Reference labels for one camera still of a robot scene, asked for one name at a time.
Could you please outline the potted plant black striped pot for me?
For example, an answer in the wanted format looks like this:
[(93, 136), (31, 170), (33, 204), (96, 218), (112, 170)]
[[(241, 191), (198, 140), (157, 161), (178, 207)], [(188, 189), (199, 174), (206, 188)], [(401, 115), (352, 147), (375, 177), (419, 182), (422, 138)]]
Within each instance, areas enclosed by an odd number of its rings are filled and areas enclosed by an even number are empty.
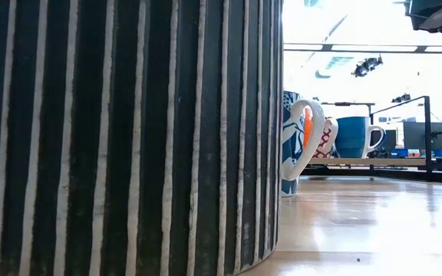
[(0, 276), (268, 258), (283, 2), (0, 0)]

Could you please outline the wooden shelf black frame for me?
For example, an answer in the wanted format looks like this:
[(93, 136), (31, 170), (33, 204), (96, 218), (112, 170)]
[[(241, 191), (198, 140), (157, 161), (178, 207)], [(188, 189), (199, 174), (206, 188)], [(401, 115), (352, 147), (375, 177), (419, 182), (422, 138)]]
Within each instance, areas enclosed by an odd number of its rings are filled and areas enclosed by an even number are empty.
[(326, 169), (370, 169), (374, 170), (376, 166), (424, 166), (427, 173), (433, 172), (432, 163), (432, 149), (431, 149), (431, 129), (430, 129), (430, 97), (420, 96), (409, 101), (402, 103), (397, 103), (395, 105), (389, 106), (382, 110), (377, 110), (371, 112), (369, 117), (371, 118), (371, 123), (374, 122), (374, 115), (384, 112), (386, 110), (393, 109), (405, 104), (409, 104), (416, 100), (424, 100), (424, 117), (425, 117), (425, 150), (426, 157), (424, 159), (379, 159), (379, 158), (366, 158), (366, 159), (312, 159), (310, 162), (310, 168), (326, 168)]

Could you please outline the red white patterned mug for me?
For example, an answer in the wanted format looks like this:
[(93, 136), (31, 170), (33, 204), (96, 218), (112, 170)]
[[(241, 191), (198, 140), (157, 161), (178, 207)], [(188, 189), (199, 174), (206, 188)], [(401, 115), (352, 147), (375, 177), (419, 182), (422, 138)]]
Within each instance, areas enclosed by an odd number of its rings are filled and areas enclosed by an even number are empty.
[(313, 158), (328, 159), (332, 155), (332, 149), (338, 135), (338, 121), (332, 117), (325, 118), (325, 124), (318, 147)]

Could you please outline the blue white floral mug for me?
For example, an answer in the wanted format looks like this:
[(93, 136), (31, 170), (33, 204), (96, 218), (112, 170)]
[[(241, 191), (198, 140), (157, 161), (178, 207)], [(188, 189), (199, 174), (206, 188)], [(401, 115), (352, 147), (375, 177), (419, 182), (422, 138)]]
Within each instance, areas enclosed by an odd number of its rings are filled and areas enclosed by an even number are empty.
[[(304, 146), (306, 107), (312, 112), (312, 125), (307, 145)], [(319, 103), (303, 100), (300, 94), (284, 90), (282, 116), (281, 197), (289, 197), (296, 194), (299, 177), (318, 149), (325, 115)]]

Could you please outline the blue mug white handle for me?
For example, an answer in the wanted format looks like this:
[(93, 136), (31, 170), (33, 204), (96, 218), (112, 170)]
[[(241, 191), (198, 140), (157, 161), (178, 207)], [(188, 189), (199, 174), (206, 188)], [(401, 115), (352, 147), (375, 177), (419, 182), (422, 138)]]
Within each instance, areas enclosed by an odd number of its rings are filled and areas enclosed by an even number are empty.
[[(386, 138), (386, 131), (371, 124), (370, 117), (342, 117), (337, 119), (338, 134), (335, 149), (340, 158), (366, 159)], [(381, 136), (375, 144), (371, 144), (371, 134), (378, 131)]]

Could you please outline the black box monitor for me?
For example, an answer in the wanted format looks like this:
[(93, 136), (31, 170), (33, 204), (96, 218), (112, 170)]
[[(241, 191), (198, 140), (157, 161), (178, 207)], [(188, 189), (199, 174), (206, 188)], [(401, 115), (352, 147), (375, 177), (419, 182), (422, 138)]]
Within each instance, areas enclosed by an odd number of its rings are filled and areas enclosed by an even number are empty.
[[(403, 122), (404, 147), (413, 150), (425, 150), (425, 123)], [(442, 131), (442, 123), (431, 123), (431, 132)], [(442, 134), (431, 135), (431, 149), (442, 150)]]

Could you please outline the black background frame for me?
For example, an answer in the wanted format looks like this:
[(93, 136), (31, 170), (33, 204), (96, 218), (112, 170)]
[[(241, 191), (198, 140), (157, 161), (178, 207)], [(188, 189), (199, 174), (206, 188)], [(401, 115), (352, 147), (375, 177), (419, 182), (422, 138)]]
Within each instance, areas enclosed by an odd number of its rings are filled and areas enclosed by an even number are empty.
[(321, 102), (322, 106), (330, 106), (330, 107), (350, 107), (354, 113), (356, 113), (355, 108), (357, 107), (366, 107), (366, 115), (369, 116), (371, 114), (371, 109), (375, 106), (375, 103), (358, 103), (358, 102)]

